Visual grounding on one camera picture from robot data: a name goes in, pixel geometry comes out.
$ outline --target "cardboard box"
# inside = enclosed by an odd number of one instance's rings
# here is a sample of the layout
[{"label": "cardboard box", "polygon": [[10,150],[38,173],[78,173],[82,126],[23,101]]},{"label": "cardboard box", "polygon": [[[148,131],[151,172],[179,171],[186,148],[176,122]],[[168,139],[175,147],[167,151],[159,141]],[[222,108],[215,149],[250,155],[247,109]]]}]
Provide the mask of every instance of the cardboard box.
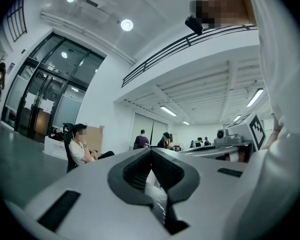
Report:
[{"label": "cardboard box", "polygon": [[102,148],[102,141],[104,138],[104,126],[100,127],[93,127],[88,126],[86,128],[87,132],[87,139],[86,143],[90,150],[97,150],[99,153],[101,153]]}]

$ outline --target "chair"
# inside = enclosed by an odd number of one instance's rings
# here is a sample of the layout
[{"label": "chair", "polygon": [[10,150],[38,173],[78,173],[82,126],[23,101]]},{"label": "chair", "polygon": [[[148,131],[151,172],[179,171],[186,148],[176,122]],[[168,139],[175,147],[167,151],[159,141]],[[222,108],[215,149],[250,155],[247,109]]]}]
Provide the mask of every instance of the chair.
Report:
[{"label": "chair", "polygon": [[72,128],[74,125],[72,123],[63,123],[63,135],[64,135],[64,147],[66,152],[66,157],[68,158],[68,167],[66,169],[66,173],[70,172],[72,169],[77,167],[77,164],[72,159],[69,150],[70,141],[73,139]]}]

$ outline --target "white door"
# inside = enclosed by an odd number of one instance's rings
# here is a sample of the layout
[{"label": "white door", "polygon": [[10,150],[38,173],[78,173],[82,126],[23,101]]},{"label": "white door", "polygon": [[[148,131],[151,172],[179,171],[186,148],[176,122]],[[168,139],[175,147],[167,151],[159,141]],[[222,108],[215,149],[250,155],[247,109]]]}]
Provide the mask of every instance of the white door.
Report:
[{"label": "white door", "polygon": [[153,123],[153,119],[150,119],[137,113],[134,115],[131,137],[129,142],[131,150],[133,149],[136,137],[140,135],[141,130],[145,130],[145,136],[150,141]]}]

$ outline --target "white ceiling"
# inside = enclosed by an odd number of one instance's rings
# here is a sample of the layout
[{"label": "white ceiling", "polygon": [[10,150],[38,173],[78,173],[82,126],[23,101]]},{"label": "white ceiling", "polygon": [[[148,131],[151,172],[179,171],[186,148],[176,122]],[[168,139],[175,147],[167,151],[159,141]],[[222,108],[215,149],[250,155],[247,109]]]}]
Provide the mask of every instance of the white ceiling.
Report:
[{"label": "white ceiling", "polygon": [[[84,1],[44,0],[42,10],[94,32],[130,57],[189,16],[190,0],[103,0],[98,10]],[[132,20],[131,31],[121,29],[123,19]]]},{"label": "white ceiling", "polygon": [[[186,77],[177,74],[126,101],[177,124],[232,122],[238,115],[256,111],[260,118],[271,115],[267,91],[252,107],[247,107],[258,88],[264,88],[257,55],[238,60],[220,61],[208,68],[188,69]],[[177,116],[171,116],[166,106]]]}]

